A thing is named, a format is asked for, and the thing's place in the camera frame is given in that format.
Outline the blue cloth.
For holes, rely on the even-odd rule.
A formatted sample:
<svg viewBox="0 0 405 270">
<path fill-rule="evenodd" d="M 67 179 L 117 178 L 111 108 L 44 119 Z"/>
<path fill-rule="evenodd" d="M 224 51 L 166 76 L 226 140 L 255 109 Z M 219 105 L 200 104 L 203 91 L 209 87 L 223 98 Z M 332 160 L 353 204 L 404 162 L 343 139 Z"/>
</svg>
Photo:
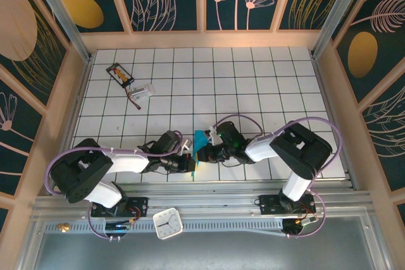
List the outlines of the blue cloth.
<svg viewBox="0 0 405 270">
<path fill-rule="evenodd" d="M 191 173 L 191 176 L 194 177 L 197 170 L 197 165 L 199 161 L 197 160 L 197 152 L 206 146 L 209 143 L 209 139 L 203 130 L 196 130 L 194 132 L 194 143 L 193 143 L 193 159 L 196 162 L 195 170 Z"/>
</svg>

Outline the white square clock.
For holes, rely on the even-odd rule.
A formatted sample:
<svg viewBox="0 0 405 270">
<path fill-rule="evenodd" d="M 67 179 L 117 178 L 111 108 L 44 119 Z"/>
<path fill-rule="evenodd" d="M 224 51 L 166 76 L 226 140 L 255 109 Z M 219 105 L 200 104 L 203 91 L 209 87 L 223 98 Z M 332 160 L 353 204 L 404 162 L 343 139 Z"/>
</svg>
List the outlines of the white square clock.
<svg viewBox="0 0 405 270">
<path fill-rule="evenodd" d="M 181 234 L 184 229 L 180 213 L 173 207 L 154 214 L 153 224 L 160 240 Z"/>
</svg>

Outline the grey metal sheet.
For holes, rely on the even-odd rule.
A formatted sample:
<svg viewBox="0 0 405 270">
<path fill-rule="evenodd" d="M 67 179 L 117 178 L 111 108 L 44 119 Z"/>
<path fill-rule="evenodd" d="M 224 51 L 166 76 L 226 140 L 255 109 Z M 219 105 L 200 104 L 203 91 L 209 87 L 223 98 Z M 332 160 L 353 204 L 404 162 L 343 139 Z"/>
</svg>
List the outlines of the grey metal sheet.
<svg viewBox="0 0 405 270">
<path fill-rule="evenodd" d="M 250 232 L 131 233 L 120 242 L 45 234 L 34 270 L 376 270 L 358 218 L 329 218 L 307 238 Z"/>
</svg>

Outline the clear plastic box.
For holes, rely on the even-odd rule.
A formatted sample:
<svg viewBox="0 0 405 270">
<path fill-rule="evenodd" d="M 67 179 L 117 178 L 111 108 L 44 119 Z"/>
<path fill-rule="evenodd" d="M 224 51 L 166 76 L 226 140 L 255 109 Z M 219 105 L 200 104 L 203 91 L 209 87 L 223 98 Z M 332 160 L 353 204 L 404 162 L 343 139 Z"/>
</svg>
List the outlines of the clear plastic box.
<svg viewBox="0 0 405 270">
<path fill-rule="evenodd" d="M 155 90 L 151 83 L 147 83 L 145 85 L 136 87 L 129 92 L 129 96 L 135 101 L 149 98 L 150 96 L 153 96 L 154 94 L 155 94 Z"/>
</svg>

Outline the small electronics board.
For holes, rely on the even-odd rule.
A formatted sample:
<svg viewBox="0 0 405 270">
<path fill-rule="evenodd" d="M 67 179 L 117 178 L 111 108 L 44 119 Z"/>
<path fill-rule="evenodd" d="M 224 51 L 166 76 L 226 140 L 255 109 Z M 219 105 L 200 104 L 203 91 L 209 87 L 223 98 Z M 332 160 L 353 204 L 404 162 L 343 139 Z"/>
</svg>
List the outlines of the small electronics board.
<svg viewBox="0 0 405 270">
<path fill-rule="evenodd" d="M 286 235 L 299 235 L 305 226 L 315 223 L 317 220 L 316 217 L 282 219 L 282 232 Z"/>
<path fill-rule="evenodd" d="M 135 225 L 137 218 L 123 221 L 107 221 L 104 225 L 104 234 L 109 241 L 120 241 Z"/>
</svg>

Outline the black board with yellow connectors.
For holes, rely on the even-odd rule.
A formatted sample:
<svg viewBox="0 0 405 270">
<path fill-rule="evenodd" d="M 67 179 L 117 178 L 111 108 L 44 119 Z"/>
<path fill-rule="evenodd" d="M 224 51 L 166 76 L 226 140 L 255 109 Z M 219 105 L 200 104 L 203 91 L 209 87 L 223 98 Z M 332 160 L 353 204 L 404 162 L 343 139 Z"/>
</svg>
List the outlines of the black board with yellow connectors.
<svg viewBox="0 0 405 270">
<path fill-rule="evenodd" d="M 113 77 L 123 89 L 129 87 L 134 82 L 132 75 L 128 73 L 119 63 L 114 63 L 106 68 L 106 72 Z"/>
</svg>

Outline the aluminium frame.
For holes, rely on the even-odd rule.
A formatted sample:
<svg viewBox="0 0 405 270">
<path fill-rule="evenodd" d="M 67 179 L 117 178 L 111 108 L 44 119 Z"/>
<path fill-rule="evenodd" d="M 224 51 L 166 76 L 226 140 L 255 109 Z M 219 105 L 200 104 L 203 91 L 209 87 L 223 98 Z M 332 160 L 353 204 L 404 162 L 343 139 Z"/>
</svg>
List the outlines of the aluminium frame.
<svg viewBox="0 0 405 270">
<path fill-rule="evenodd" d="M 124 32 L 100 32 L 81 34 L 81 39 L 89 51 L 93 52 L 98 49 L 136 49 L 136 48 L 188 48 L 188 47 L 307 47 L 313 49 L 318 47 L 318 40 L 322 43 L 327 36 L 321 32 L 302 32 L 302 30 L 290 30 L 283 32 L 277 29 L 281 22 L 282 15 L 287 5 L 287 0 L 280 0 L 275 9 L 274 20 L 272 21 L 269 30 L 259 32 L 207 32 L 205 30 L 206 0 L 196 0 L 197 14 L 197 30 L 185 32 L 163 32 L 158 34 L 136 34 L 130 32 L 131 27 L 129 20 L 126 19 L 126 8 L 123 0 L 114 0 L 116 10 L 120 16 L 120 20 Z M 50 133 L 45 136 L 44 159 L 51 160 L 51 156 L 55 156 L 62 149 L 63 145 L 67 145 L 68 137 L 72 131 L 73 120 L 76 119 L 76 112 L 81 102 L 80 86 L 85 82 L 84 68 L 85 65 L 78 65 L 79 52 L 76 50 L 77 43 L 73 45 L 69 42 L 69 48 L 74 51 L 69 51 L 68 59 L 61 66 L 61 72 L 56 79 L 50 99 L 45 106 L 41 106 L 44 110 L 47 125 L 44 131 Z M 370 203 L 364 202 L 364 206 L 370 207 L 373 204 L 374 215 L 370 215 L 371 228 L 374 229 L 374 237 L 378 244 L 378 254 L 380 261 L 373 261 L 374 264 L 383 264 L 386 269 L 400 270 L 402 266 L 399 264 L 399 257 L 395 257 L 396 241 L 390 240 L 390 229 L 397 224 L 396 211 L 394 215 L 389 215 L 395 208 L 390 201 L 390 190 L 385 180 L 385 175 L 377 163 L 378 157 L 373 150 L 371 139 L 367 134 L 367 129 L 361 116 L 361 111 L 368 106 L 374 99 L 377 98 L 378 90 L 384 91 L 389 86 L 388 76 L 385 80 L 379 82 L 370 94 L 357 103 L 351 85 L 344 72 L 343 66 L 340 63 L 335 47 L 331 42 L 325 45 L 322 53 L 319 53 L 319 59 L 313 61 L 316 66 L 316 76 L 320 80 L 320 88 L 326 102 L 327 113 L 334 122 L 339 126 L 344 137 L 344 148 L 341 153 L 341 159 L 345 168 L 349 170 L 351 183 L 357 192 L 349 190 L 348 182 L 346 181 L 316 181 L 314 187 L 319 189 L 322 198 L 330 199 L 330 208 L 341 208 L 344 206 L 354 207 L 354 201 L 349 198 L 358 199 L 360 196 L 369 193 L 368 200 Z M 272 190 L 275 187 L 281 186 L 281 181 L 199 181 L 199 182 L 160 182 L 146 183 L 145 186 L 138 187 L 139 190 L 152 190 L 156 193 L 157 198 L 168 199 L 162 202 L 162 207 L 172 204 L 179 207 L 182 212 L 186 213 L 186 207 L 197 210 L 198 217 L 205 214 L 213 215 L 219 210 L 231 211 L 230 203 L 240 201 L 242 193 L 247 193 L 247 190 Z"/>
</svg>

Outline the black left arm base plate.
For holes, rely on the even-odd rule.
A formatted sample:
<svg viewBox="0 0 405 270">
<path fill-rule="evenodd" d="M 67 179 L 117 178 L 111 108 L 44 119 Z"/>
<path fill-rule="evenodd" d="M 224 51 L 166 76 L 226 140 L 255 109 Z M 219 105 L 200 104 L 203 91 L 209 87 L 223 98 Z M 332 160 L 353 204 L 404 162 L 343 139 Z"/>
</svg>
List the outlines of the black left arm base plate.
<svg viewBox="0 0 405 270">
<path fill-rule="evenodd" d="M 147 197 L 125 197 L 117 205 L 107 208 L 93 203 L 90 215 L 93 218 L 141 218 L 147 216 Z"/>
</svg>

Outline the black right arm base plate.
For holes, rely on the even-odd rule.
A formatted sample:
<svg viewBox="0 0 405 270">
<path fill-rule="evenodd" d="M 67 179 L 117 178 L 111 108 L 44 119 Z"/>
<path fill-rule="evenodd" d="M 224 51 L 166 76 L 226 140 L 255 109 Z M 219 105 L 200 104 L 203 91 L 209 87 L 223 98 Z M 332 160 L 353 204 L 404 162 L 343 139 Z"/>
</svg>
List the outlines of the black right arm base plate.
<svg viewBox="0 0 405 270">
<path fill-rule="evenodd" d="M 311 194 L 304 194 L 298 201 L 294 202 L 282 194 L 260 195 L 258 206 L 262 215 L 277 214 L 303 214 L 316 213 L 314 197 Z"/>
</svg>

